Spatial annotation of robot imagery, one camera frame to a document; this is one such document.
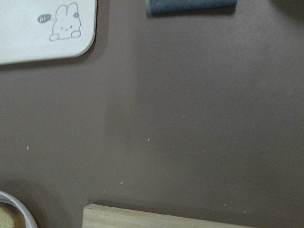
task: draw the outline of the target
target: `cutting board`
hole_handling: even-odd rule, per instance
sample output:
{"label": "cutting board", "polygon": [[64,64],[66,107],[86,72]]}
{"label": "cutting board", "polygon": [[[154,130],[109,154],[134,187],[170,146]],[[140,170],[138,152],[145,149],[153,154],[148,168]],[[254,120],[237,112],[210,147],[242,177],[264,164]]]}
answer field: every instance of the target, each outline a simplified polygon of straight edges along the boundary
{"label": "cutting board", "polygon": [[198,219],[88,205],[82,228],[245,228]]}

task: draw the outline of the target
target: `blue cloth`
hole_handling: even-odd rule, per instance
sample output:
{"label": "blue cloth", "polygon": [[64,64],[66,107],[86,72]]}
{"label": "blue cloth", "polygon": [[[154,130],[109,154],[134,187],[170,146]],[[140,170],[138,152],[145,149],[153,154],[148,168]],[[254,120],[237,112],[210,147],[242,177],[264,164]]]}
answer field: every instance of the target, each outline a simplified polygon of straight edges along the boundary
{"label": "blue cloth", "polygon": [[202,10],[236,5],[238,0],[146,0],[150,14]]}

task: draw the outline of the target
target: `gray table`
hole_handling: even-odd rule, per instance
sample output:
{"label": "gray table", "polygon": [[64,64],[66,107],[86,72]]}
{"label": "gray table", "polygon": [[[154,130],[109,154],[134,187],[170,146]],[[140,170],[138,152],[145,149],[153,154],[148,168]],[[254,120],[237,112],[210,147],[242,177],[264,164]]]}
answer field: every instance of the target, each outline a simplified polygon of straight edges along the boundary
{"label": "gray table", "polygon": [[41,228],[90,203],[302,228],[304,3],[284,2],[99,1],[85,55],[0,68],[0,189]]}

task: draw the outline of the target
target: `wooden board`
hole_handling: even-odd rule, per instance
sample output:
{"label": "wooden board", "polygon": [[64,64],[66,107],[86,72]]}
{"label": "wooden board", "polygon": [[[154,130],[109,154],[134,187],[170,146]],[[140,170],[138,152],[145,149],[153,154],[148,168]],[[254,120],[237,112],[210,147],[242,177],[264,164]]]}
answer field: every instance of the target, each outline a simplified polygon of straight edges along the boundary
{"label": "wooden board", "polygon": [[82,228],[245,228],[224,223],[88,205]]}

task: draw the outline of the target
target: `bunny drawing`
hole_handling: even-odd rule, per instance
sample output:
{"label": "bunny drawing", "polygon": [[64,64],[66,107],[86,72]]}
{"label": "bunny drawing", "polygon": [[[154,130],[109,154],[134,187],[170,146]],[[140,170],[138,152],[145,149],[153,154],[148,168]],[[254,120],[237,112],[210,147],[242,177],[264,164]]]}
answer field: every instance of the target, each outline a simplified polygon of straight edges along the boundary
{"label": "bunny drawing", "polygon": [[81,21],[78,13],[78,5],[71,3],[62,5],[56,11],[56,21],[53,25],[53,34],[50,41],[59,39],[78,38],[81,36]]}

